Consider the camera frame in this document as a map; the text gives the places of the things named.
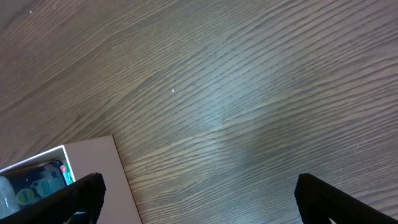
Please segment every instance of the cardboard box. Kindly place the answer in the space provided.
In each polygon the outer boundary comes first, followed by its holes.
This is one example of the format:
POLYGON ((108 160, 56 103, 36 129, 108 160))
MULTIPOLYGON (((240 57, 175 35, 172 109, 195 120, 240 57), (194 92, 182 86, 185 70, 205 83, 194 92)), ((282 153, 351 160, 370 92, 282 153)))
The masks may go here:
POLYGON ((53 160, 67 162, 74 181, 93 172, 103 175, 106 193, 98 224, 141 223, 112 136, 55 147, 1 169, 0 176, 53 160))

